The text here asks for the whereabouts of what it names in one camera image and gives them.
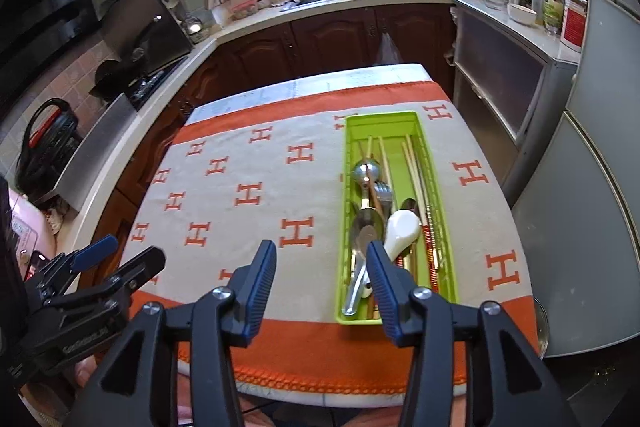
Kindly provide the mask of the person's left hand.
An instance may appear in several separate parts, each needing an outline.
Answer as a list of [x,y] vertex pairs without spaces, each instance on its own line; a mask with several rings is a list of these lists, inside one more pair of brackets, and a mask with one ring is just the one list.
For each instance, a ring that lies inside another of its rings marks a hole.
[[90,355],[75,364],[74,375],[75,381],[79,387],[83,388],[88,383],[92,374],[96,371],[96,357]]

